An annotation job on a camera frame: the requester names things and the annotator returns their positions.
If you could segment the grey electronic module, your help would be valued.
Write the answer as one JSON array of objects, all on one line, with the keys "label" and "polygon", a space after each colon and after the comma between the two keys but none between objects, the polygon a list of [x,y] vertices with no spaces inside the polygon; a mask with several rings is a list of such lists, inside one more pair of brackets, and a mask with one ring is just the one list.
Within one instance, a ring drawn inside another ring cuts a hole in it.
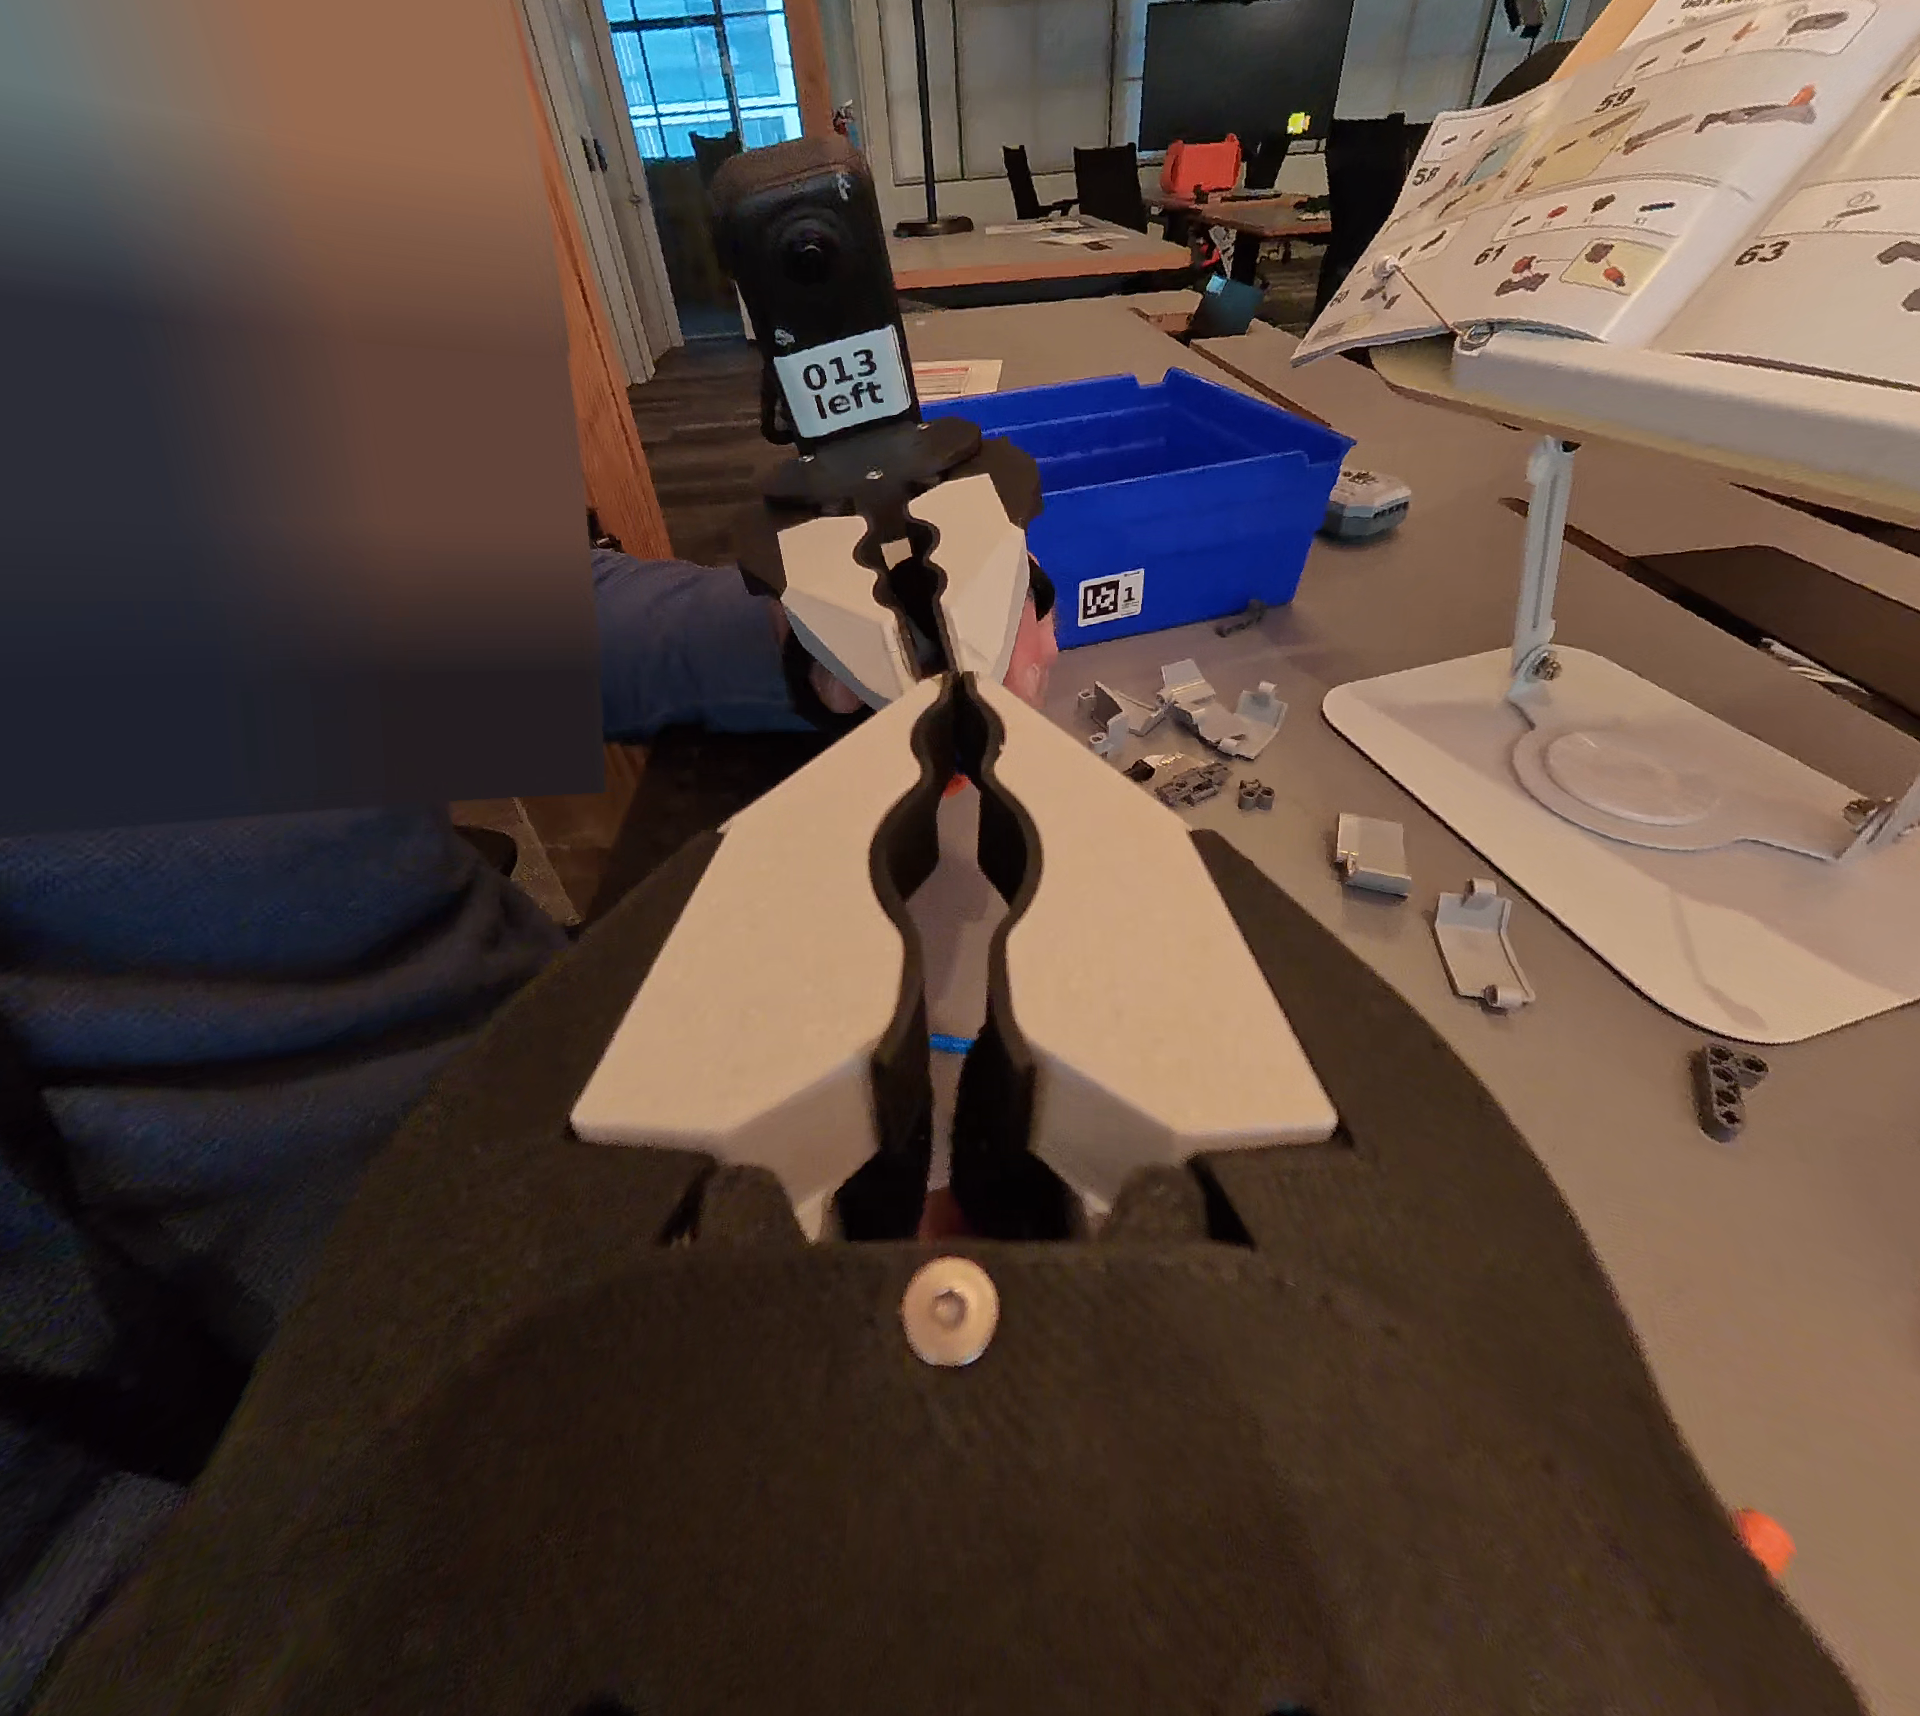
[{"label": "grey electronic module", "polygon": [[1318,535],[1334,540],[1370,540],[1405,522],[1410,490],[1402,479],[1370,468],[1341,468],[1332,482]]}]

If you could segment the person's left hand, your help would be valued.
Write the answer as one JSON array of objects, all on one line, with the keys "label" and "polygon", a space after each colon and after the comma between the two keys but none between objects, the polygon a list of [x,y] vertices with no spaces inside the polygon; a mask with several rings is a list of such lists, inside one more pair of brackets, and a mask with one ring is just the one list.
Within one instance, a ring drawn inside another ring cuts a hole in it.
[{"label": "person's left hand", "polygon": [[1012,633],[1011,657],[998,684],[1021,697],[1029,707],[1042,709],[1050,673],[1058,661],[1058,599],[1042,567],[1027,559],[1027,593]]}]

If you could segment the grey ringed curved panel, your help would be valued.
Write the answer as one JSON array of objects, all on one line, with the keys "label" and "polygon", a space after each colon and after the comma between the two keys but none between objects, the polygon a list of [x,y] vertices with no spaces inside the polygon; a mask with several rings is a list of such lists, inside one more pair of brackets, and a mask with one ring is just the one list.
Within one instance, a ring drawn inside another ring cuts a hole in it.
[{"label": "grey ringed curved panel", "polygon": [[1078,696],[1088,725],[1086,747],[1103,759],[1116,759],[1132,739],[1154,735],[1167,717],[1164,697],[1129,696],[1111,684],[1093,684]]}]

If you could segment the black floor stand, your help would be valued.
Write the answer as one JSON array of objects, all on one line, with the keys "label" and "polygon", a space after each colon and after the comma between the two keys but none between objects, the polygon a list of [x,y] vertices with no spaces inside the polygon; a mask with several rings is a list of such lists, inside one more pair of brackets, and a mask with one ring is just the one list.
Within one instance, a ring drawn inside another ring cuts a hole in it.
[{"label": "black floor stand", "polygon": [[902,238],[902,239],[949,239],[949,238],[956,238],[956,234],[972,232],[973,224],[964,213],[945,213],[942,209],[936,150],[934,150],[934,127],[931,127],[925,0],[906,0],[906,3],[910,3],[910,22],[911,22],[911,36],[914,36],[917,96],[918,96],[918,124],[920,124],[922,217],[899,219],[897,238]]}]

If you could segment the instruction booklet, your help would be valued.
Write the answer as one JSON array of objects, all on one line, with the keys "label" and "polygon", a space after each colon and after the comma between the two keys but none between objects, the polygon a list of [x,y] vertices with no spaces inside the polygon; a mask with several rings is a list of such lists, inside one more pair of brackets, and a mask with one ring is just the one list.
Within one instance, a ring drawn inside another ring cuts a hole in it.
[{"label": "instruction booklet", "polygon": [[1915,58],[1915,0],[1645,0],[1622,42],[1440,113],[1293,360],[1470,330],[1645,347]]}]

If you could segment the dark grey three-hole beam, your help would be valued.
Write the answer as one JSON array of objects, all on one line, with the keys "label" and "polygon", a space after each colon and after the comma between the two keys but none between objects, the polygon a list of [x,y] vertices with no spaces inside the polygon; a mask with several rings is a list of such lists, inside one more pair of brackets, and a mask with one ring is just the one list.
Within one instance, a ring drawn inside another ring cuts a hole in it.
[{"label": "dark grey three-hole beam", "polygon": [[1691,1052],[1691,1106],[1706,1138],[1733,1143],[1746,1122],[1746,1093],[1771,1075],[1751,1048],[1706,1040]]}]

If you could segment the person's blue sweater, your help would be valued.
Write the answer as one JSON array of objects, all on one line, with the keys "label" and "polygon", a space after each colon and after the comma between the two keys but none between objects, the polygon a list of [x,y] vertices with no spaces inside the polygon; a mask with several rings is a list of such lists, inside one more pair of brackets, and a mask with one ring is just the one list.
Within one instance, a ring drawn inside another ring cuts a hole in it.
[{"label": "person's blue sweater", "polygon": [[446,810],[1,842],[5,1712],[204,1466],[370,1157],[565,933]]}]

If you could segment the person's left forearm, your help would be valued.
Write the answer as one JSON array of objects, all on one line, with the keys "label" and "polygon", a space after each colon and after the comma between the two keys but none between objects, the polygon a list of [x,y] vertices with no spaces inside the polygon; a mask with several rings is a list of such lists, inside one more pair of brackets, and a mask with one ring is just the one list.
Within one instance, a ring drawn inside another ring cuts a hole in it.
[{"label": "person's left forearm", "polygon": [[803,732],[789,633],[736,568],[588,547],[600,732],[649,744],[667,727]]}]

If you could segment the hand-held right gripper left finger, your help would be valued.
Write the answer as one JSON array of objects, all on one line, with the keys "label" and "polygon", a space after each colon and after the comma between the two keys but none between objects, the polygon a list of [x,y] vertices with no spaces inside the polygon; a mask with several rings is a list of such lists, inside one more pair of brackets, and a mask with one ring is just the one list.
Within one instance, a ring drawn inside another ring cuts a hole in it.
[{"label": "hand-held right gripper left finger", "polygon": [[911,686],[740,808],[571,1111],[588,1144],[707,1154],[914,1237],[929,1172],[925,964],[952,676]]}]

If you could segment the brown background table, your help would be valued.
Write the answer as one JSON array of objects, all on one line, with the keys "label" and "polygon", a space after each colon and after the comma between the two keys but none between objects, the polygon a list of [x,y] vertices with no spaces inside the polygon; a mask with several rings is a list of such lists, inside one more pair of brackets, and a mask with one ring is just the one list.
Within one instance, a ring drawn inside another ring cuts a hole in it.
[{"label": "brown background table", "polygon": [[1113,220],[995,224],[961,234],[896,238],[888,241],[902,293],[1111,285],[1187,272],[1203,229],[1255,241],[1318,234],[1330,225],[1330,197],[1295,193],[1169,200],[1158,220],[1190,224],[1190,241],[1128,229]]}]

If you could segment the grey angular panel piece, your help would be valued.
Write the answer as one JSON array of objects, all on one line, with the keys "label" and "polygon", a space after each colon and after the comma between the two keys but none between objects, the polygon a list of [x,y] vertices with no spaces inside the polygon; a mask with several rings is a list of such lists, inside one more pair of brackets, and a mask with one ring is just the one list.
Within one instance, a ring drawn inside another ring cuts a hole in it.
[{"label": "grey angular panel piece", "polygon": [[1332,827],[1332,871],[1346,888],[1405,902],[1414,888],[1405,825],[1340,813]]}]

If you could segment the blue tagged storage bin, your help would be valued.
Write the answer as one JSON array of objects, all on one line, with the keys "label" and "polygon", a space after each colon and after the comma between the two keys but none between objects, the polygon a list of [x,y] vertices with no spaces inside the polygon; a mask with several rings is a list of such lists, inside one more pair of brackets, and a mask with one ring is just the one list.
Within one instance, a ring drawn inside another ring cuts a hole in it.
[{"label": "blue tagged storage bin", "polygon": [[1217,388],[1119,440],[1085,424],[1042,432],[1062,445],[1012,440],[1040,474],[1027,538],[1056,590],[1058,648],[1291,600],[1350,440]]}]

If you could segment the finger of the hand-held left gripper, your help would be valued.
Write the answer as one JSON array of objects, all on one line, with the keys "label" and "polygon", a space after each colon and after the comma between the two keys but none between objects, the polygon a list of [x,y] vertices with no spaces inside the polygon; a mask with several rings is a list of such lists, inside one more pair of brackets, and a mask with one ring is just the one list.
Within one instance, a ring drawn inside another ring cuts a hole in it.
[{"label": "finger of the hand-held left gripper", "polygon": [[920,671],[882,573],[858,557],[861,516],[812,516],[777,531],[780,605],[814,663],[867,707],[888,707]]},{"label": "finger of the hand-held left gripper", "polygon": [[998,684],[1027,593],[1024,530],[986,476],[950,479],[918,496],[918,522],[931,530],[928,562],[943,661],[952,673]]}]

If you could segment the black monitor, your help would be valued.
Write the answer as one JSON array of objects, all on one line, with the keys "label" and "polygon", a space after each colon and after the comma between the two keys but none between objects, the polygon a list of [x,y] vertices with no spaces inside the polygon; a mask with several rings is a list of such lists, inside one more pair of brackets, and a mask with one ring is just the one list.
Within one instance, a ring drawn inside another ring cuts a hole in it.
[{"label": "black monitor", "polygon": [[1321,142],[1355,0],[1159,0],[1147,11],[1138,145]]}]

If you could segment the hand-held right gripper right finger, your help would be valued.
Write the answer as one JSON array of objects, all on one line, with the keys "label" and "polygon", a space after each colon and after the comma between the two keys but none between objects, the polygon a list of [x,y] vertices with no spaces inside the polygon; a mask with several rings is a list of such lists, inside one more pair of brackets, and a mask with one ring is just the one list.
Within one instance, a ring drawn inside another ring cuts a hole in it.
[{"label": "hand-held right gripper right finger", "polygon": [[964,684],[976,858],[1006,906],[964,1060],[964,1204],[1116,1203],[1338,1115],[1194,834],[995,681]]}]

